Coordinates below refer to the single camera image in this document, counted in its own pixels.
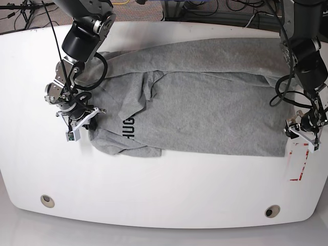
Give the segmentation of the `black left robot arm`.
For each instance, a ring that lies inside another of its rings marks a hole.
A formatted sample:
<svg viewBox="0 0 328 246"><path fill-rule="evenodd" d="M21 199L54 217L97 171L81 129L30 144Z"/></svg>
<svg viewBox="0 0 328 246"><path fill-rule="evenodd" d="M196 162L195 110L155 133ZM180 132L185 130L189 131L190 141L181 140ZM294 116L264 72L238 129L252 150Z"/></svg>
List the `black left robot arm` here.
<svg viewBox="0 0 328 246"><path fill-rule="evenodd" d="M285 134L290 139L303 138L311 152L320 147L320 136L327 125L327 107L320 95L326 88L327 68L321 57L321 42L318 38L327 1L282 1L280 26L280 47L290 68L289 75L281 77L275 86L275 98L299 108L296 115L285 122ZM301 93L309 105L301 104L286 95L292 79L300 84Z"/></svg>

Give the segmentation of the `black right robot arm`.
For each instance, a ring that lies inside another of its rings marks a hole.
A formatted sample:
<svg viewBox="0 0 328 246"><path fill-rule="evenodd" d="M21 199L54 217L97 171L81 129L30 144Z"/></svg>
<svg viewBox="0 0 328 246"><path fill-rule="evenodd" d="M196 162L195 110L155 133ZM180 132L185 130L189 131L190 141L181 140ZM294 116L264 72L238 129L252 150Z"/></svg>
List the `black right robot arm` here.
<svg viewBox="0 0 328 246"><path fill-rule="evenodd" d="M57 116L64 120L68 130L68 140L77 140L81 127L94 130L94 117L103 113L88 102L91 91L105 79L108 65L105 58L97 52L106 39L115 19L111 1L55 1L61 10L73 19L72 26L58 51L64 51L56 65L56 76L45 89L45 101L59 107ZM85 66L92 59L103 65L100 78L89 86L79 85L75 80L82 75Z"/></svg>

